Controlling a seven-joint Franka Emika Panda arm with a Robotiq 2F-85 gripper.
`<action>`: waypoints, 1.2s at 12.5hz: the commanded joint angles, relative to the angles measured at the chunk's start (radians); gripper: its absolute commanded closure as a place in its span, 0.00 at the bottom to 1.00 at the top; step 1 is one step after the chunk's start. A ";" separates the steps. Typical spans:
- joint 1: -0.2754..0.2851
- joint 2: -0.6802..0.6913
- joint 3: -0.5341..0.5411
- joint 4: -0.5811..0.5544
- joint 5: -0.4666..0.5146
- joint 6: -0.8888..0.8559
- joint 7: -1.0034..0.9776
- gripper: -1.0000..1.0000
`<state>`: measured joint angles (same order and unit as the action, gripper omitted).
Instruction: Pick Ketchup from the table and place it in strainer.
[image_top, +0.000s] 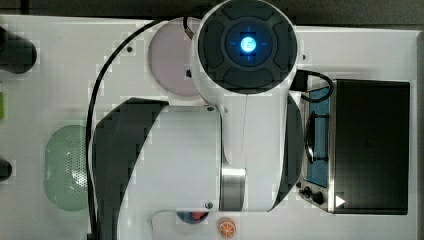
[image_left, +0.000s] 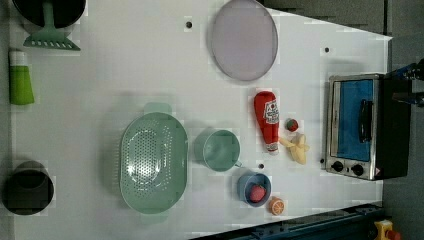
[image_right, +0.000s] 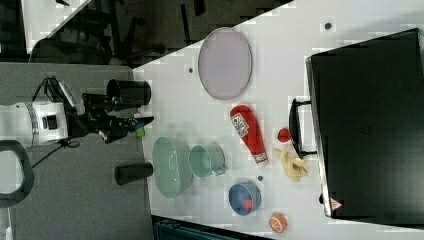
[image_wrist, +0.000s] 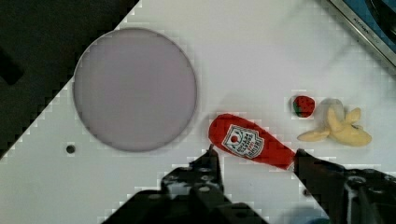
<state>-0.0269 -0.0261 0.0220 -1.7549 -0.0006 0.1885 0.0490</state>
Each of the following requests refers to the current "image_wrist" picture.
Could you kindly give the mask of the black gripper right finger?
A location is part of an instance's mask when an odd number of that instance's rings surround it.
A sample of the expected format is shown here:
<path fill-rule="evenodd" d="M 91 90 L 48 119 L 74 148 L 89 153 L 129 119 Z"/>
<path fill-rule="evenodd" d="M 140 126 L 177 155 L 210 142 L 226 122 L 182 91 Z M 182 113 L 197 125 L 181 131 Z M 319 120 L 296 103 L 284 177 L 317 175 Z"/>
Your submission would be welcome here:
<path fill-rule="evenodd" d="M 396 224 L 395 177 L 375 169 L 347 169 L 303 149 L 294 173 L 332 224 Z"/>

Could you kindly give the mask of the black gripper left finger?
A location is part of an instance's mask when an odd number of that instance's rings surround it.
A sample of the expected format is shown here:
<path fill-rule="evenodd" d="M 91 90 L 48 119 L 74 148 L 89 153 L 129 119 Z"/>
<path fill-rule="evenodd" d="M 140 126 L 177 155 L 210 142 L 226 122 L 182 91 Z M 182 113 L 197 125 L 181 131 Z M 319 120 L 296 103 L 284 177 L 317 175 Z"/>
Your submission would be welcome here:
<path fill-rule="evenodd" d="M 187 167 L 177 167 L 163 177 L 161 191 L 172 199 L 188 195 L 193 187 L 208 185 L 224 191 L 219 154 L 211 144 L 209 149 L 198 159 L 191 161 Z"/>

